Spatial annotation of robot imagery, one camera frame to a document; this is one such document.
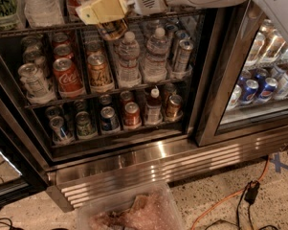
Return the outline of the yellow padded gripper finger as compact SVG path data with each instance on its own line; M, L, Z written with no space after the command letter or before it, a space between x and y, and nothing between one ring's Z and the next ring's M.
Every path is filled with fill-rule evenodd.
M98 25L124 19L128 6L125 0L88 0L76 12L85 25Z

